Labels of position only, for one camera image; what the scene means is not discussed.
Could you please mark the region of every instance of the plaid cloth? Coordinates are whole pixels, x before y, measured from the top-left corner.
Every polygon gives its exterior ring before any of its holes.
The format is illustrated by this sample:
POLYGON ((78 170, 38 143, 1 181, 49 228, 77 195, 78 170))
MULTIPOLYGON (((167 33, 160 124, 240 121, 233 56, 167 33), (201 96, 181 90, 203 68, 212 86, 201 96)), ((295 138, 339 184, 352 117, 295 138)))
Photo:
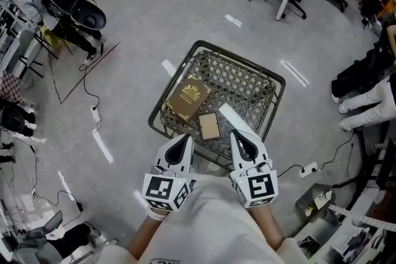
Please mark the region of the plaid cloth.
POLYGON ((11 103, 20 102, 20 79, 4 71, 0 78, 0 97, 11 103))

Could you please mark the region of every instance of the white basket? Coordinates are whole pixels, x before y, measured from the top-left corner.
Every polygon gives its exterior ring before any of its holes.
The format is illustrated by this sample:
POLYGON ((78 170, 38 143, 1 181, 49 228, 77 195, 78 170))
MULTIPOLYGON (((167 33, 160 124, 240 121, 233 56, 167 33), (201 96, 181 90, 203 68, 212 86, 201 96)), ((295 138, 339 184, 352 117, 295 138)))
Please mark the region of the white basket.
POLYGON ((363 228, 355 226, 346 226, 344 230, 335 238, 332 248, 339 254, 343 255, 349 247, 349 242, 356 237, 363 228))

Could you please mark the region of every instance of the electrical outlet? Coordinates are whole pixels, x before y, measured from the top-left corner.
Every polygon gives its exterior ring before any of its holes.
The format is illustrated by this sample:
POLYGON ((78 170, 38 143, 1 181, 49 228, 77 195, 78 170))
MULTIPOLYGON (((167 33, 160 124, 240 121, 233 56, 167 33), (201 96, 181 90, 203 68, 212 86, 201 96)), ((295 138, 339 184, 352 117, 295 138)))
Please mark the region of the electrical outlet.
POLYGON ((304 172, 300 171, 299 176, 301 178, 304 178, 304 177, 312 174, 313 172, 316 172, 317 170, 318 170, 317 163, 313 162, 310 165, 307 165, 306 167, 304 167, 304 172))
POLYGON ((92 113, 93 120, 95 121, 95 123, 98 123, 98 122, 100 122, 100 116, 99 116, 98 108, 96 107, 96 108, 94 109, 94 107, 95 107, 95 106, 93 106, 93 107, 91 108, 91 113, 92 113))

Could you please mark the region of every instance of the small brown box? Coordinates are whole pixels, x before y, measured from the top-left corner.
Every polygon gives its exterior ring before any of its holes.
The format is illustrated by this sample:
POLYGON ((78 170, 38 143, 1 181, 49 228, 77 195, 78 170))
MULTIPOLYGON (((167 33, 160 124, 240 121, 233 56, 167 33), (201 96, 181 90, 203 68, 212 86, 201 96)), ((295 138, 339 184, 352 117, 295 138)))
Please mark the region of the small brown box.
POLYGON ((189 122, 202 103, 208 98, 211 91, 212 89, 201 80, 190 75, 174 91, 166 105, 181 119, 189 122))
POLYGON ((222 137, 218 126, 217 113, 202 114, 198 117, 202 140, 218 140, 222 137))

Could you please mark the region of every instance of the person wearing backpack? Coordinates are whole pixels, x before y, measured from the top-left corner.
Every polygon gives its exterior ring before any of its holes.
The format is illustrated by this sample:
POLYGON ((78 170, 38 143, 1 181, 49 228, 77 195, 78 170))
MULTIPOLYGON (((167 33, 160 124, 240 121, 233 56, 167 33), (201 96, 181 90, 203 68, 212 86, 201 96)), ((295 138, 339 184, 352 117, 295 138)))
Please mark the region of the person wearing backpack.
POLYGON ((45 25, 52 34, 79 46, 88 53, 84 62, 85 65, 90 64, 100 53, 91 43, 86 40, 78 31, 78 28, 85 33, 91 35, 94 39, 104 43, 106 40, 102 37, 100 31, 91 30, 81 25, 73 26, 72 21, 65 15, 56 18, 48 12, 48 9, 41 3, 41 0, 18 0, 21 10, 32 21, 33 26, 45 25))

